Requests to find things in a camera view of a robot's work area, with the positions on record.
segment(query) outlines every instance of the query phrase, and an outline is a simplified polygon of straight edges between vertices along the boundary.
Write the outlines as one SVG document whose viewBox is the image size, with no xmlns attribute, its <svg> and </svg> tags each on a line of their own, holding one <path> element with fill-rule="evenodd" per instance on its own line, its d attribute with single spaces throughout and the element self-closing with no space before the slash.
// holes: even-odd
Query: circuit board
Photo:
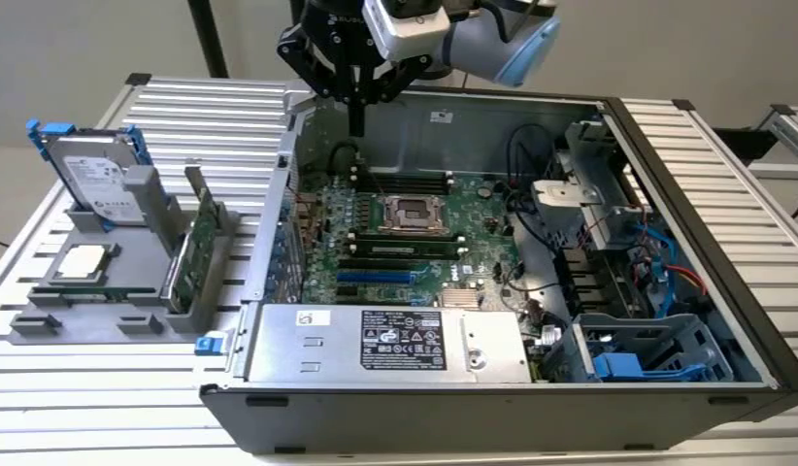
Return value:
<svg viewBox="0 0 798 466">
<path fill-rule="evenodd" d="M 170 277 L 172 311 L 182 314 L 189 310 L 192 301 L 200 295 L 208 265 L 212 260 L 214 236 L 217 234 L 217 206 L 208 188 L 202 189 L 197 216 L 186 233 L 177 257 L 176 276 Z"/>
<path fill-rule="evenodd" d="M 401 257 L 394 260 L 388 256 L 370 258 L 369 270 L 358 271 L 350 259 L 354 254 L 349 250 L 349 232 L 360 236 L 376 235 L 384 224 L 384 209 L 389 206 L 390 198 L 397 197 L 389 192 L 357 192 L 334 179 L 330 185 L 312 191 L 320 208 L 309 208 L 310 216 L 317 215 L 318 224 L 324 228 L 320 241 L 306 245 L 306 276 L 304 280 L 301 302 L 314 304 L 366 303 L 409 306 L 442 306 L 440 295 L 444 290 L 476 290 L 480 310 L 501 311 L 521 309 L 521 296 L 501 290 L 503 284 L 495 282 L 495 265 L 499 263 L 505 272 L 517 263 L 517 253 L 511 229 L 505 228 L 505 200 L 503 193 L 492 191 L 493 181 L 484 181 L 481 177 L 454 177 L 448 194 L 425 195 L 425 200 L 440 209 L 441 235 L 437 237 L 400 236 L 402 241 L 392 243 L 401 247 L 394 250 L 416 249 L 424 252 L 418 245 L 428 244 L 433 251 L 454 254 L 446 259 L 422 257 Z M 408 202 L 418 202 L 412 194 L 405 197 Z M 458 238 L 458 241 L 444 246 L 444 240 Z M 344 283 L 337 281 L 338 272 L 352 269 L 350 273 L 376 273 L 390 278 L 390 266 L 401 263 L 409 280 L 404 283 Z M 350 290 L 354 293 L 338 293 Z"/>
</svg>

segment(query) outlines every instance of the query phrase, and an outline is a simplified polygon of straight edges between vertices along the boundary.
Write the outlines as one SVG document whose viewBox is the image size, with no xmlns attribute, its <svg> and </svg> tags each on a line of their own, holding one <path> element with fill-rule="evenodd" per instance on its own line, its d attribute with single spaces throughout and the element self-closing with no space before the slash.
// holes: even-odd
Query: white wall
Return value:
<svg viewBox="0 0 798 466">
<path fill-rule="evenodd" d="M 205 76 L 185 0 L 0 0 L 0 145 L 30 117 L 93 125 L 136 71 Z"/>
<path fill-rule="evenodd" d="M 212 0 L 232 76 L 293 76 L 284 0 Z M 564 0 L 523 89 L 687 98 L 713 124 L 798 103 L 798 0 Z M 0 145 L 29 117 L 92 124 L 132 71 L 205 76 L 185 0 L 0 0 Z M 468 86 L 489 85 L 468 80 Z"/>
<path fill-rule="evenodd" d="M 213 6 L 232 75 L 292 76 L 273 50 L 286 2 Z M 798 103 L 798 0 L 561 0 L 557 14 L 552 53 L 523 90 L 685 98 L 728 126 Z"/>
</svg>

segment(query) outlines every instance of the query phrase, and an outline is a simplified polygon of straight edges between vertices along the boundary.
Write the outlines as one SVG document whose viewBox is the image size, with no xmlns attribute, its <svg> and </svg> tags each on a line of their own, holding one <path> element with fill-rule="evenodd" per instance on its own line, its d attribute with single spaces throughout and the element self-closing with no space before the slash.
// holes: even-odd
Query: green circuit board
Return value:
<svg viewBox="0 0 798 466">
<path fill-rule="evenodd" d="M 493 193 L 492 186 L 493 181 L 484 181 L 481 177 L 456 177 L 448 194 L 424 195 L 425 198 L 434 197 L 441 205 L 441 220 L 446 230 L 442 236 L 458 235 L 465 239 L 448 248 L 466 248 L 466 252 L 449 260 L 404 260 L 410 265 L 412 283 L 353 283 L 357 287 L 354 297 L 336 295 L 338 285 L 350 285 L 336 282 L 336 274 L 341 270 L 338 262 L 350 255 L 348 233 L 350 229 L 358 234 L 378 233 L 384 219 L 384 200 L 394 195 L 389 192 L 356 192 L 337 179 L 332 184 L 314 189 L 309 193 L 318 205 L 317 209 L 310 210 L 310 216 L 317 220 L 313 220 L 313 224 L 322 227 L 328 220 L 329 231 L 324 232 L 320 241 L 313 241 L 305 248 L 306 274 L 301 302 L 437 306 L 437 296 L 442 289 L 453 288 L 477 290 L 481 310 L 519 308 L 521 296 L 508 295 L 508 290 L 501 291 L 501 284 L 493 281 L 495 264 L 499 262 L 507 272 L 519 258 L 512 236 L 503 233 L 507 214 L 504 194 Z M 485 196 L 491 191 L 488 198 L 477 194 L 480 188 L 486 189 L 482 190 Z M 489 222 L 499 225 L 493 232 L 488 228 Z M 413 241 L 397 244 L 416 246 Z"/>
</svg>

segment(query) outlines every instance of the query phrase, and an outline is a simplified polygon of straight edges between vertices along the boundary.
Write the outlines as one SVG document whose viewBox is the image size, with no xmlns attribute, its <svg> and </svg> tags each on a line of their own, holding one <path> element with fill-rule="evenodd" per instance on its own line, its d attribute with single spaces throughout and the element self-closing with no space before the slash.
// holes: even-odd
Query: cpu socket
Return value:
<svg viewBox="0 0 798 466">
<path fill-rule="evenodd" d="M 378 230 L 421 235 L 446 233 L 448 229 L 441 221 L 441 207 L 441 200 L 436 196 L 386 196 Z"/>
</svg>

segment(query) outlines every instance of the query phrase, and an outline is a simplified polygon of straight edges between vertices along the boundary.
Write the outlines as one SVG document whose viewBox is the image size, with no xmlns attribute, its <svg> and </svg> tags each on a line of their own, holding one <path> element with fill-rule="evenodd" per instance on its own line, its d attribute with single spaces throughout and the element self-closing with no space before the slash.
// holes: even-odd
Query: pci express slot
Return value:
<svg viewBox="0 0 798 466">
<path fill-rule="evenodd" d="M 418 265 L 410 260 L 370 260 L 370 259 L 338 259 L 338 269 L 356 270 L 404 270 L 410 271 Z"/>
<path fill-rule="evenodd" d="M 458 260 L 456 243 L 437 241 L 385 241 L 356 238 L 349 255 L 369 259 Z"/>
<path fill-rule="evenodd" d="M 358 178 L 356 184 L 358 192 L 394 194 L 448 194 L 445 178 L 420 178 L 401 175 L 372 173 Z"/>
<path fill-rule="evenodd" d="M 410 272 L 337 272 L 334 281 L 338 283 L 394 283 L 412 284 Z"/>
</svg>

